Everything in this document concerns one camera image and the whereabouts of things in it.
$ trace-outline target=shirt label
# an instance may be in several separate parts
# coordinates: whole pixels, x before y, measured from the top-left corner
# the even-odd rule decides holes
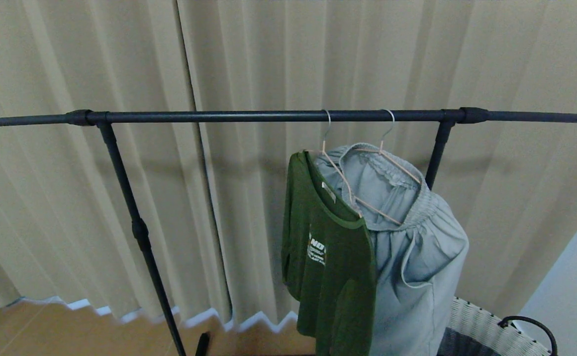
[[[326,182],[322,182],[322,188],[330,195],[333,203],[337,202],[337,196],[330,190]]]
[[[326,246],[313,238],[313,235],[308,233],[308,247],[306,254],[313,261],[326,266]]]

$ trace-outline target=shirt logo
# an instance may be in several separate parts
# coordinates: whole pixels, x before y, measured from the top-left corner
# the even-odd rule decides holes
[[[313,238],[313,235],[308,233],[308,247],[306,248],[307,256],[313,261],[326,266],[326,246]]]

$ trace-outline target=green t-shirt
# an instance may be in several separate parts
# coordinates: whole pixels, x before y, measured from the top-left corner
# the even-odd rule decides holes
[[[316,354],[367,355],[375,262],[363,218],[334,194],[306,151],[288,164],[282,278],[300,301],[297,330]]]

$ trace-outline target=horizontal rod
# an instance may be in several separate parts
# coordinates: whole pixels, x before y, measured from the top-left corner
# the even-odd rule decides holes
[[[333,110],[335,122],[391,121],[385,110]],[[433,121],[474,124],[484,121],[569,122],[577,124],[575,113],[535,113],[517,111],[488,111],[480,108],[448,110],[396,110],[396,121]],[[76,110],[58,115],[0,117],[0,126],[43,124],[74,124],[94,126],[100,123],[117,124],[146,122],[326,122],[325,111],[162,111],[110,112]]]

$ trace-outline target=metal hook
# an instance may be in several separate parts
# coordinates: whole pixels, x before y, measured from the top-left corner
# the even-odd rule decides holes
[[[383,151],[383,141],[385,140],[385,136],[387,136],[387,134],[389,134],[390,131],[394,128],[394,123],[396,122],[396,118],[394,117],[394,114],[392,113],[391,110],[388,109],[383,110],[387,111],[388,113],[390,113],[390,115],[392,115],[392,126],[390,126],[390,129],[381,136],[381,147],[379,148],[379,152]]]
[[[324,133],[324,138],[322,139],[322,151],[326,151],[326,137],[328,136],[330,127],[332,126],[332,120],[330,119],[330,112],[328,110],[324,111],[326,111],[326,115],[329,117],[329,127],[326,129],[326,132]]]

